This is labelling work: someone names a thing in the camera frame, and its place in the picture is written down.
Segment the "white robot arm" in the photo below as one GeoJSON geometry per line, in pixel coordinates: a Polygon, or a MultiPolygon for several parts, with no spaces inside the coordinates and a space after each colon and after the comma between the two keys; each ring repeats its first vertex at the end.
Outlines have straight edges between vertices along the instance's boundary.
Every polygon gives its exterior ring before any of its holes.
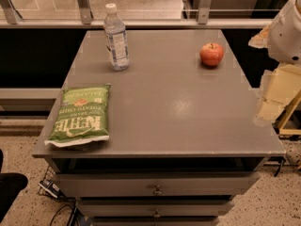
{"type": "Polygon", "coordinates": [[[272,59],[301,63],[301,0],[289,0],[272,23],[250,39],[253,48],[266,48],[272,59]]]}

